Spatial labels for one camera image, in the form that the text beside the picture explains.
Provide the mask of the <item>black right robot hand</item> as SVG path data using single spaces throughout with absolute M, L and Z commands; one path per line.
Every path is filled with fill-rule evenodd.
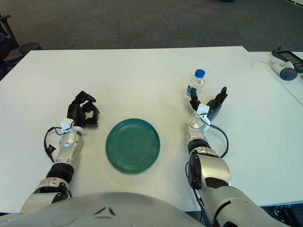
M 191 107 L 193 110 L 197 112 L 199 105 L 201 105 L 201 102 L 198 100 L 197 97 L 197 92 L 196 89 L 193 87 L 189 87 L 188 92 L 190 94 L 191 100 L 189 101 L 191 104 Z M 227 94 L 227 87 L 223 87 L 221 89 L 221 92 L 216 95 L 215 99 L 210 100 L 206 105 L 209 107 L 208 113 L 207 113 L 207 118 L 212 121 L 220 111 L 222 104 L 226 97 L 228 96 Z

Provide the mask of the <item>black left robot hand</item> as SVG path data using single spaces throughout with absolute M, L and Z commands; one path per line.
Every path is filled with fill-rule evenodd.
M 99 110 L 93 104 L 96 99 L 84 91 L 79 92 L 68 107 L 67 118 L 72 119 L 74 126 L 96 128 Z

